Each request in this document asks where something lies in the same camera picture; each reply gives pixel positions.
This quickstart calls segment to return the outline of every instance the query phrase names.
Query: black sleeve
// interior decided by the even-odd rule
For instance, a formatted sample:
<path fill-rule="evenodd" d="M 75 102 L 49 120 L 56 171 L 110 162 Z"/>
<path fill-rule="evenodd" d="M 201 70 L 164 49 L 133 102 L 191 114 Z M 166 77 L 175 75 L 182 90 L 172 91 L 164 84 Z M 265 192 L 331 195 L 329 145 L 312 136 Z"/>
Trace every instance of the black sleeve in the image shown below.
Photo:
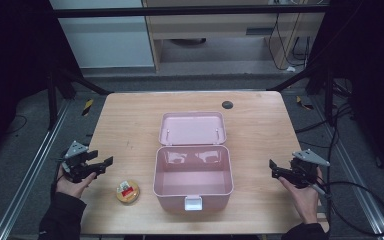
<path fill-rule="evenodd" d="M 86 204 L 75 197 L 55 193 L 39 225 L 39 240 L 80 239 L 80 222 Z"/>
<path fill-rule="evenodd" d="M 282 236 L 282 240 L 328 240 L 328 234 L 324 232 L 318 223 L 304 224 L 293 227 Z"/>

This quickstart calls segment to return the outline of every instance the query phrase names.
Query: box lid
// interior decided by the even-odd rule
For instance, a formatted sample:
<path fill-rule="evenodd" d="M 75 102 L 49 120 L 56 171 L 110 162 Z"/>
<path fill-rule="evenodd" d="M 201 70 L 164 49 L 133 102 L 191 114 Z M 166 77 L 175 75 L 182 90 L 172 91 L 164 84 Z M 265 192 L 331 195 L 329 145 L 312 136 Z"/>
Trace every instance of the box lid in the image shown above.
<path fill-rule="evenodd" d="M 173 112 L 163 115 L 162 145 L 220 145 L 226 141 L 220 112 Z"/>

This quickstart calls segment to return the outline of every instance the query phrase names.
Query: round lid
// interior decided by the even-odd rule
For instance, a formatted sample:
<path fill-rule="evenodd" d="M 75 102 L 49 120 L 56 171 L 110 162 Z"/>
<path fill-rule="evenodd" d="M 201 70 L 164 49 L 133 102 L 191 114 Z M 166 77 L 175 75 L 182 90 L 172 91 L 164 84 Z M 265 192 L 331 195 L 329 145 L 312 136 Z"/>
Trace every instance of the round lid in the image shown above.
<path fill-rule="evenodd" d="M 124 204 L 131 204 L 139 197 L 139 186 L 133 180 L 126 180 L 120 183 L 117 188 L 117 198 Z"/>

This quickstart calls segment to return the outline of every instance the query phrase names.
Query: pink plastic box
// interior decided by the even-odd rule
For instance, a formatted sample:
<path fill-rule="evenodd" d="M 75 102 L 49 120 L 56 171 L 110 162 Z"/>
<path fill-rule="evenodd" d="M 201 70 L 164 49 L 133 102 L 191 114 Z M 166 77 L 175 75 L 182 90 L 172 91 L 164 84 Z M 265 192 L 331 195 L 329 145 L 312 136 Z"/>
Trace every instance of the pink plastic box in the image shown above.
<path fill-rule="evenodd" d="M 166 113 L 157 151 L 154 192 L 168 211 L 221 210 L 233 191 L 223 116 Z"/>

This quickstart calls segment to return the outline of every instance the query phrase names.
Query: box latch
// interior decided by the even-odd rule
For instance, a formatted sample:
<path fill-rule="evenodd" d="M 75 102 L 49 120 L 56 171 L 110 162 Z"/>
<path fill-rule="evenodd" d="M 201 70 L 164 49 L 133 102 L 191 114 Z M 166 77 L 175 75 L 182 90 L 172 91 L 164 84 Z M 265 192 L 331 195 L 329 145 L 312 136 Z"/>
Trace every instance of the box latch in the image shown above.
<path fill-rule="evenodd" d="M 185 210 L 186 211 L 201 211 L 202 198 L 197 195 L 185 197 Z"/>

